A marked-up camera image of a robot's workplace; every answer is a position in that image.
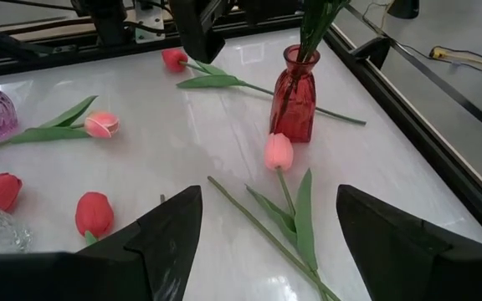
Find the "white table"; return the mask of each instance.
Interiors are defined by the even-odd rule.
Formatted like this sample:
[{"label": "white table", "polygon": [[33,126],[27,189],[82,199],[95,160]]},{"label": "white table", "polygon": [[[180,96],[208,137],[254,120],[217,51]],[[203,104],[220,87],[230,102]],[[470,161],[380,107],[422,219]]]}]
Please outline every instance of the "white table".
[{"label": "white table", "polygon": [[[272,88],[297,30],[231,39],[214,64]],[[315,118],[312,142],[295,146],[291,190],[310,167],[316,253],[323,281],[343,301],[369,300],[336,215],[336,188],[352,184],[385,202],[482,242],[482,227],[325,44],[314,69],[318,105],[367,121]],[[193,71],[169,74],[159,52],[0,77],[23,128],[86,96],[120,116],[111,140],[67,140],[0,149],[0,172],[23,180],[14,216],[33,230],[35,252],[85,247],[74,224],[86,191],[101,191],[121,229],[187,186],[203,189],[203,224],[186,300],[318,300],[314,287],[211,184],[212,175],[276,233],[244,190],[248,183],[286,208],[263,164],[270,97],[248,89],[182,90]]]}]

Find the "red glass vase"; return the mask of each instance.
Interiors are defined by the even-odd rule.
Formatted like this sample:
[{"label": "red glass vase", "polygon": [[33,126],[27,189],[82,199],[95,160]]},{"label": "red glass vase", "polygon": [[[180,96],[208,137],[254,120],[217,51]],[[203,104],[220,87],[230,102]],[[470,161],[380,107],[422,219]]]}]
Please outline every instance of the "red glass vase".
[{"label": "red glass vase", "polygon": [[284,50],[287,69],[274,86],[270,132],[282,133],[291,142],[310,142],[315,114],[315,81],[311,70],[320,55],[314,52],[309,61],[296,62],[299,45]]}]

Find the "tulip leaf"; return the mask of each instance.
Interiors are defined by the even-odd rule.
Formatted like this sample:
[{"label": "tulip leaf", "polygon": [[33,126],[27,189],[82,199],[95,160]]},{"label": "tulip leaf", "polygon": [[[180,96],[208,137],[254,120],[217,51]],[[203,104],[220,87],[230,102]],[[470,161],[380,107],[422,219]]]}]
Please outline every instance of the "tulip leaf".
[{"label": "tulip leaf", "polygon": [[246,187],[271,220],[276,223],[285,238],[295,246],[297,244],[297,234],[295,233],[295,222],[293,221],[293,217],[282,211],[282,209],[278,208],[267,197],[259,194],[250,186],[246,185]]},{"label": "tulip leaf", "polygon": [[79,138],[90,138],[90,135],[82,129],[70,129],[65,127],[30,128],[26,129],[22,134],[15,135],[10,139],[10,143],[21,144],[27,142]]},{"label": "tulip leaf", "polygon": [[295,228],[297,252],[312,271],[317,270],[315,259],[314,228],[311,222],[311,171],[306,171],[297,191]]},{"label": "tulip leaf", "polygon": [[59,115],[55,119],[46,122],[45,124],[39,126],[41,128],[48,128],[53,126],[70,126],[74,121],[76,121],[92,104],[94,99],[98,96],[89,96],[77,105],[73,106],[69,110],[65,111],[63,114]]},{"label": "tulip leaf", "polygon": [[202,62],[196,61],[198,66],[200,66],[202,69],[206,70],[209,74],[211,75],[227,75],[224,70],[221,70],[213,65],[210,64],[205,64]]},{"label": "tulip leaf", "polygon": [[178,88],[221,88],[242,85],[242,81],[232,75],[206,75],[188,79],[177,84]]},{"label": "tulip leaf", "polygon": [[85,241],[87,242],[87,246],[90,246],[91,244],[98,242],[98,238],[96,238],[90,231],[85,231]]}]

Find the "black metal frame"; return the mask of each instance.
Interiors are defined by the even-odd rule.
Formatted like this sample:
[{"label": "black metal frame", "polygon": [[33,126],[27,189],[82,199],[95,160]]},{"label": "black metal frame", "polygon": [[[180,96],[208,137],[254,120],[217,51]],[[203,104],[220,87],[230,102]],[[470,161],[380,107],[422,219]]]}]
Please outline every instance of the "black metal frame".
[{"label": "black metal frame", "polygon": [[[225,38],[233,38],[294,28],[299,25],[300,16],[292,15],[272,18],[255,27],[249,27],[244,21],[244,14],[236,12],[231,13],[226,18],[219,19],[213,28]],[[33,43],[48,47],[68,47],[69,45],[74,45],[78,50],[73,53],[50,55],[29,62],[18,62],[0,56],[0,75],[47,69],[180,46],[177,33],[167,34],[162,41],[111,48],[98,48],[96,39],[97,35],[95,33],[82,33],[33,41]],[[415,145],[433,169],[436,170],[482,225],[482,181],[449,149],[423,118],[408,105],[407,101],[388,84],[381,76],[377,67],[370,60],[362,57],[362,51],[354,51],[353,47],[334,28],[331,28],[326,34],[325,42],[366,87],[375,101],[387,112],[393,122],[396,123],[399,129]],[[383,56],[385,57],[387,53],[387,41],[379,41],[378,43],[385,45],[385,49],[378,55],[379,62],[376,62],[378,65],[382,65]],[[372,49],[365,53],[372,54]]]}]

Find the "pink tulip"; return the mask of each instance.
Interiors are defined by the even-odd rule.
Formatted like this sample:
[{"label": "pink tulip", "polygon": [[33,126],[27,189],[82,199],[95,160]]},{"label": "pink tulip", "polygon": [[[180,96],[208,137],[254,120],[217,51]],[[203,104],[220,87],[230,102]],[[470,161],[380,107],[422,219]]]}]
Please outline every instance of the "pink tulip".
[{"label": "pink tulip", "polygon": [[167,69],[174,73],[182,72],[185,65],[180,62],[186,63],[189,60],[187,55],[178,49],[165,49],[161,52],[161,56]]},{"label": "pink tulip", "polygon": [[86,132],[96,138],[111,138],[118,131],[118,117],[110,112],[96,111],[85,119]]},{"label": "pink tulip", "polygon": [[81,235],[88,231],[94,237],[102,237],[113,227],[115,213],[107,196],[99,192],[85,193],[77,203],[75,225]]},{"label": "pink tulip", "polygon": [[22,188],[22,181],[7,172],[0,174],[0,209],[11,212]]},{"label": "pink tulip", "polygon": [[280,167],[289,170],[293,164],[293,146],[284,134],[269,134],[264,154],[265,166],[270,170]]}]

